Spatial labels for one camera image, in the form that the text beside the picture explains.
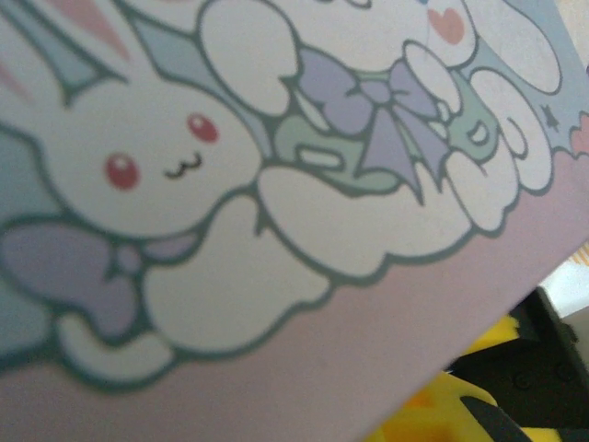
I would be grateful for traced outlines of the pastel cartoon bunny tin box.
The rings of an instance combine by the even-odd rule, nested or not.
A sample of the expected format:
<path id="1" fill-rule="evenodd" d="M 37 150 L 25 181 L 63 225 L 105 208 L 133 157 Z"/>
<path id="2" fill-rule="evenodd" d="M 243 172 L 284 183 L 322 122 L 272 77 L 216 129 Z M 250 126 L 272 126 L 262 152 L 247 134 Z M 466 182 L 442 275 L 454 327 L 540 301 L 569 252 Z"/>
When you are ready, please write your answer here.
<path id="1" fill-rule="evenodd" d="M 558 0 L 0 0 L 0 442 L 357 442 L 587 216 Z"/>

